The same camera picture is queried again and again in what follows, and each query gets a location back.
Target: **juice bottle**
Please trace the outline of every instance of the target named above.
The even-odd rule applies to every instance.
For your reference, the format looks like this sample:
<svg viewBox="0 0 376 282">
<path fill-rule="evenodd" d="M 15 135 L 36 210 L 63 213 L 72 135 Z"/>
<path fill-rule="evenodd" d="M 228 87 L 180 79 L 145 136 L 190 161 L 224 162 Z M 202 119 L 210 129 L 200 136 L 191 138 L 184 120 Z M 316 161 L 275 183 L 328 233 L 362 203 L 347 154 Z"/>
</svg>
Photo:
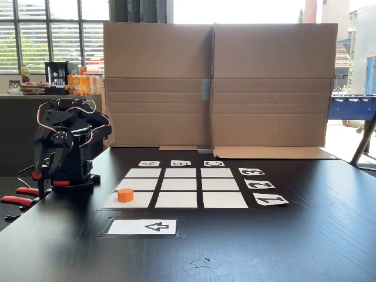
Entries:
<svg viewBox="0 0 376 282">
<path fill-rule="evenodd" d="M 30 81 L 30 71 L 25 63 L 22 65 L 22 68 L 21 68 L 21 78 L 22 78 L 22 83 L 27 83 Z"/>
</svg>

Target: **window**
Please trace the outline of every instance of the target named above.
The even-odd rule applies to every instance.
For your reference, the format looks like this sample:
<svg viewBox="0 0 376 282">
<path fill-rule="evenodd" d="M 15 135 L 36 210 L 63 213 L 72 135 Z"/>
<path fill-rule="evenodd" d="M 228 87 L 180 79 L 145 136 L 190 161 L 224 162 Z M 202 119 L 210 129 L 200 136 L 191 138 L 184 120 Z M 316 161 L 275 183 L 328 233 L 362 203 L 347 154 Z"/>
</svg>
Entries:
<svg viewBox="0 0 376 282">
<path fill-rule="evenodd" d="M 46 24 L 20 23 L 22 62 L 27 64 L 30 73 L 41 73 L 48 62 L 48 44 Z"/>
<path fill-rule="evenodd" d="M 53 23 L 51 25 L 53 61 L 70 61 L 81 65 L 78 23 Z"/>
<path fill-rule="evenodd" d="M 0 23 L 0 74 L 18 73 L 14 23 Z"/>
<path fill-rule="evenodd" d="M 85 43 L 85 61 L 88 74 L 103 73 L 103 24 L 83 24 L 83 41 Z"/>
<path fill-rule="evenodd" d="M 20 19 L 46 19 L 45 0 L 18 0 Z"/>
<path fill-rule="evenodd" d="M 102 74 L 108 0 L 0 0 L 0 74 L 44 73 L 44 63 L 70 61 Z"/>
</svg>

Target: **wire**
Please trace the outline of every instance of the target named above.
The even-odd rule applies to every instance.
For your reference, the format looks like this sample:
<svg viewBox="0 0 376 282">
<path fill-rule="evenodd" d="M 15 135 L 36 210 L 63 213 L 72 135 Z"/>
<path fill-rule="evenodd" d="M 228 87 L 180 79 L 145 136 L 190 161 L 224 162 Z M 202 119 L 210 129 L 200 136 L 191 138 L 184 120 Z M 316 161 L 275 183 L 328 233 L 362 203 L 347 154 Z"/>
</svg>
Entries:
<svg viewBox="0 0 376 282">
<path fill-rule="evenodd" d="M 22 182 L 24 185 L 28 186 L 29 188 L 31 188 L 31 186 L 30 186 L 29 184 L 27 184 L 25 181 L 23 181 L 21 178 L 19 178 L 19 175 L 22 174 L 22 173 L 24 173 L 25 171 L 27 171 L 27 170 L 29 170 L 29 169 L 32 169 L 33 167 L 34 167 L 34 165 L 29 166 L 29 167 L 27 167 L 26 169 L 23 169 L 23 170 L 21 170 L 20 172 L 18 172 L 17 175 L 16 175 L 17 179 L 18 179 L 20 182 Z"/>
<path fill-rule="evenodd" d="M 93 101 L 93 100 L 86 100 L 86 101 L 84 101 L 82 104 L 86 104 L 86 103 L 88 103 L 88 102 L 93 102 L 93 104 L 94 104 L 94 112 L 95 112 L 95 110 L 96 110 L 96 103 Z"/>
<path fill-rule="evenodd" d="M 41 107 L 42 107 L 43 105 L 45 105 L 45 104 L 48 104 L 48 103 L 52 103 L 52 104 L 54 104 L 54 103 L 51 102 L 51 101 L 48 101 L 48 102 L 46 102 L 46 103 L 41 104 L 41 105 L 39 106 L 39 108 L 38 108 L 38 112 L 37 112 L 37 114 L 36 114 L 36 121 L 38 122 L 38 124 L 39 124 L 40 126 L 46 128 L 46 129 L 49 129 L 49 130 L 51 130 L 51 131 L 53 131 L 53 132 L 56 132 L 56 130 L 53 129 L 52 127 L 49 127 L 49 126 L 47 126 L 47 125 L 43 125 L 43 124 L 41 124 L 41 122 L 39 121 L 39 118 L 40 118 L 40 115 L 41 115 Z"/>
<path fill-rule="evenodd" d="M 84 145 L 89 144 L 89 143 L 93 140 L 93 133 L 94 133 L 94 131 L 96 131 L 96 130 L 98 130 L 98 129 L 100 129 L 100 128 L 103 128 L 103 127 L 105 127 L 105 126 L 109 126 L 109 125 L 110 125 L 110 120 L 109 120 L 104 114 L 101 113 L 100 115 L 103 116 L 103 117 L 108 121 L 108 125 L 101 125 L 101 126 L 98 126 L 98 127 L 94 128 L 94 129 L 92 130 L 92 132 L 91 132 L 91 135 L 90 135 L 90 139 L 89 139 L 89 141 L 87 141 L 86 143 L 82 144 L 82 145 L 80 146 L 80 148 L 81 148 L 81 147 L 84 147 Z"/>
<path fill-rule="evenodd" d="M 94 110 L 93 110 L 92 112 L 88 112 L 87 110 L 84 110 L 84 109 L 82 109 L 82 108 L 80 108 L 80 107 L 71 107 L 71 108 L 69 108 L 69 109 L 66 110 L 66 111 L 69 111 L 69 110 L 71 110 L 71 109 L 77 109 L 77 110 L 81 110 L 81 111 L 83 111 L 83 112 L 85 112 L 85 113 L 94 113 L 95 110 L 96 110 L 96 103 L 95 103 L 93 100 L 86 100 L 86 101 L 84 101 L 82 104 L 85 104 L 85 103 L 87 103 L 88 101 L 91 101 L 91 102 L 94 103 Z"/>
</svg>

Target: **cardboard panel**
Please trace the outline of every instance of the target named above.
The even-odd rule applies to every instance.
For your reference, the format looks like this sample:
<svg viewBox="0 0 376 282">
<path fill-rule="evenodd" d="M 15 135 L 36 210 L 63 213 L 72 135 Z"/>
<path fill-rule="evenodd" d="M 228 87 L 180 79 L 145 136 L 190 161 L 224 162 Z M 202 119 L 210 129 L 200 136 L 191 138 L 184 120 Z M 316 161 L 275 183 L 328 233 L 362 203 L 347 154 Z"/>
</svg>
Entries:
<svg viewBox="0 0 376 282">
<path fill-rule="evenodd" d="M 112 115 L 111 146 L 185 146 L 209 144 L 207 115 Z"/>
<path fill-rule="evenodd" d="M 215 24 L 214 78 L 333 78 L 336 23 Z"/>
<path fill-rule="evenodd" d="M 317 147 L 223 147 L 213 150 L 224 159 L 337 159 Z"/>
<path fill-rule="evenodd" d="M 201 85 L 200 79 L 106 79 L 110 145 L 208 145 L 209 101 Z"/>
<path fill-rule="evenodd" d="M 328 93 L 332 90 L 332 81 L 332 79 L 216 79 L 216 93 Z"/>
<path fill-rule="evenodd" d="M 212 25 L 104 23 L 107 78 L 211 78 Z"/>
<path fill-rule="evenodd" d="M 323 146 L 325 117 L 215 114 L 215 146 Z"/>
<path fill-rule="evenodd" d="M 302 103 L 291 103 L 291 104 L 262 104 L 262 103 L 217 103 L 215 115 L 218 114 L 326 114 L 327 104 L 302 104 Z"/>
<path fill-rule="evenodd" d="M 197 146 L 160 146 L 160 151 L 196 151 Z"/>
</svg>

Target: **white paper square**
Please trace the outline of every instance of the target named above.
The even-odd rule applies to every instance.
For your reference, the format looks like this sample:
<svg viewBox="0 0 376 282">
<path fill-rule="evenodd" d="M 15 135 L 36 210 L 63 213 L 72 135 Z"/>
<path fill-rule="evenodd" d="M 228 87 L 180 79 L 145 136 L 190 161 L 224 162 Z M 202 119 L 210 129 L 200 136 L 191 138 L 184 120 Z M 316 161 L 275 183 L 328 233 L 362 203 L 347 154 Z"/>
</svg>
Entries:
<svg viewBox="0 0 376 282">
<path fill-rule="evenodd" d="M 240 192 L 203 192 L 204 207 L 208 209 L 248 208 Z"/>
<path fill-rule="evenodd" d="M 242 175 L 264 175 L 261 169 L 239 169 Z"/>
<path fill-rule="evenodd" d="M 176 234 L 176 219 L 115 219 L 107 234 Z"/>
<path fill-rule="evenodd" d="M 159 166 L 160 162 L 157 160 L 143 160 L 139 163 L 139 166 Z"/>
<path fill-rule="evenodd" d="M 118 193 L 113 192 L 103 206 L 104 209 L 127 209 L 127 208 L 147 208 L 152 199 L 153 192 L 136 192 L 133 194 L 133 201 L 121 203 L 118 201 Z"/>
<path fill-rule="evenodd" d="M 197 193 L 160 192 L 155 207 L 195 208 L 197 207 Z"/>
<path fill-rule="evenodd" d="M 275 188 L 269 181 L 264 180 L 244 180 L 249 189 L 271 189 Z"/>
<path fill-rule="evenodd" d="M 166 169 L 164 177 L 196 177 L 196 169 Z"/>
<path fill-rule="evenodd" d="M 171 166 L 190 166 L 191 163 L 188 160 L 172 160 Z"/>
<path fill-rule="evenodd" d="M 230 169 L 204 168 L 201 169 L 201 177 L 234 177 Z"/>
<path fill-rule="evenodd" d="M 220 160 L 206 160 L 204 166 L 224 166 L 224 163 Z"/>
<path fill-rule="evenodd" d="M 197 190 L 196 178 L 165 178 L 162 182 L 163 190 Z"/>
<path fill-rule="evenodd" d="M 125 178 L 158 178 L 161 169 L 130 169 Z"/>
<path fill-rule="evenodd" d="M 158 178 L 125 178 L 123 179 L 115 190 L 133 189 L 133 191 L 154 191 L 157 186 Z"/>
<path fill-rule="evenodd" d="M 239 191 L 239 187 L 233 178 L 207 178 L 202 179 L 202 190 Z"/>
<path fill-rule="evenodd" d="M 273 206 L 276 204 L 288 204 L 284 197 L 276 194 L 258 194 L 253 193 L 257 203 L 262 206 Z"/>
</svg>

